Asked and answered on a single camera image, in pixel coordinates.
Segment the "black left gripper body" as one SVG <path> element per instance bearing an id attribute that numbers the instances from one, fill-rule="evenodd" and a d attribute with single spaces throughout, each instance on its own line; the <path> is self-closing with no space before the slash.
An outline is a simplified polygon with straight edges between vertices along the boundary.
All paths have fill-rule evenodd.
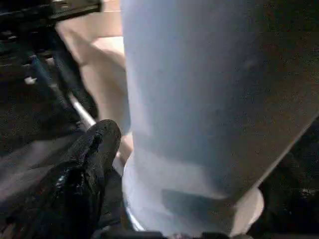
<path id="1" fill-rule="evenodd" d="M 32 54 L 27 57 L 25 67 L 28 69 L 28 76 L 24 81 L 28 85 L 37 85 L 45 96 L 53 97 L 54 108 L 63 111 L 67 119 L 78 120 L 84 126 L 96 124 L 96 120 L 71 91 L 60 87 L 58 78 L 49 69 L 46 60 L 37 54 Z"/>

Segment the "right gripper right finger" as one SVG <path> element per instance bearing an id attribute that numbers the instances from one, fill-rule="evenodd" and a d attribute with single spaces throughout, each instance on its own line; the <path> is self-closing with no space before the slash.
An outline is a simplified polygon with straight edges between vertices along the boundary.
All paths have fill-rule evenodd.
<path id="1" fill-rule="evenodd" d="M 255 239 L 319 236 L 319 131 L 309 129 L 260 185 L 265 207 Z"/>

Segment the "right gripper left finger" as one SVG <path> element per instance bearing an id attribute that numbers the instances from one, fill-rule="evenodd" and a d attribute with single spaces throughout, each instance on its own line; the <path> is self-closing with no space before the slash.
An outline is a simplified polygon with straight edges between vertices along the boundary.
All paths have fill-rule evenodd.
<path id="1" fill-rule="evenodd" d="M 121 141 L 110 119 L 94 124 L 37 181 L 0 205 L 3 239 L 88 239 L 101 215 Z"/>

